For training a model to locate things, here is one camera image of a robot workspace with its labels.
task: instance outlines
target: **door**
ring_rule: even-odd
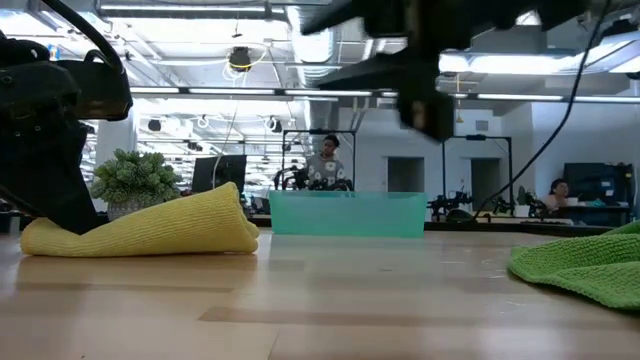
[[[424,158],[389,157],[388,192],[424,192]]]
[[[471,159],[473,209],[500,190],[500,159]]]

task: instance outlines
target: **microfiber cloth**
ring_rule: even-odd
[[[516,247],[508,268],[527,282],[573,291],[610,308],[640,310],[640,222],[598,236]]]
[[[27,255],[64,257],[253,253],[258,235],[244,216],[238,189],[227,183],[137,211],[83,235],[36,219],[20,242]]]

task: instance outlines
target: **desk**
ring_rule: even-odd
[[[547,237],[282,237],[255,256],[23,258],[0,239],[2,360],[623,360],[640,320],[505,271]]]
[[[610,224],[608,226],[618,227],[631,222],[631,208],[628,206],[565,206],[559,208],[556,213],[565,218],[579,217],[585,214],[606,214],[609,215]]]

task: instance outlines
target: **metal frame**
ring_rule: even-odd
[[[513,154],[512,154],[512,140],[510,136],[485,136],[485,135],[467,135],[467,136],[452,136],[451,139],[465,139],[467,141],[487,141],[487,140],[505,140],[507,142],[507,155],[509,159],[509,202],[513,204]],[[446,155],[446,141],[442,142],[440,147],[442,148],[442,196],[447,197],[447,155]]]
[[[352,176],[351,180],[353,183],[353,188],[356,188],[356,131],[355,130],[324,130],[324,129],[313,129],[313,130],[283,130],[282,131],[282,170],[284,170],[284,157],[286,155],[285,147],[287,146],[287,134],[309,134],[309,135],[329,135],[329,134],[351,134],[353,138],[353,151],[352,151]]]

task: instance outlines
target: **person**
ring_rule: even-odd
[[[331,186],[336,180],[346,179],[344,165],[335,157],[339,147],[338,138],[335,135],[327,135],[322,151],[307,159],[307,176],[310,183],[326,179],[327,185]]]
[[[551,183],[549,195],[540,200],[547,206],[549,212],[553,212],[568,205],[567,196],[569,196],[569,185],[564,179],[556,179]]]

